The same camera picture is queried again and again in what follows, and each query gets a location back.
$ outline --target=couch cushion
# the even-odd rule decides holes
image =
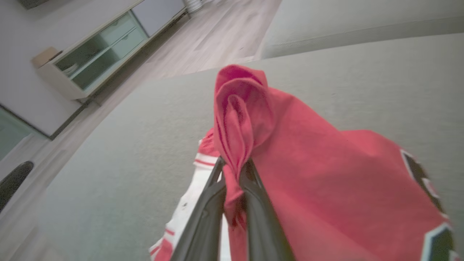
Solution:
[[[462,0],[283,0],[261,58],[464,32]]]
[[[370,129],[422,161],[464,249],[464,33],[245,64],[340,130]],[[92,132],[48,187],[39,228],[68,261],[147,261],[213,125],[219,69],[148,81]]]

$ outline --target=cardboard box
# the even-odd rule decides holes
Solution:
[[[48,47],[45,51],[32,58],[31,62],[35,68],[40,68],[44,64],[48,63],[48,61],[55,58],[57,55],[58,50],[55,47]]]

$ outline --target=black chair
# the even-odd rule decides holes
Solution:
[[[34,163],[30,161],[21,163],[0,182],[0,212],[33,168]]]

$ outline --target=black trim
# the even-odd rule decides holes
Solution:
[[[9,110],[8,108],[6,108],[4,105],[0,104],[0,108],[4,109],[6,112],[8,112],[9,114],[11,114],[13,117],[17,118],[18,120],[20,120],[22,123],[26,124],[28,127],[34,129],[36,132],[42,134],[43,136],[53,140],[51,138],[51,136],[48,136],[47,134],[45,134],[45,132],[37,129],[34,125],[30,124],[29,122],[27,122],[26,120],[24,120],[23,118],[21,118],[20,116],[18,116],[16,113],[12,112],[11,110]]]
[[[61,126],[49,137],[54,140],[85,108],[89,106],[92,99],[87,99]]]

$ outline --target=white cabinet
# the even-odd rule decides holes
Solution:
[[[145,32],[129,11],[37,70],[64,97],[85,98],[103,85],[146,41]]]
[[[150,37],[184,7],[182,0],[144,0],[132,12]]]

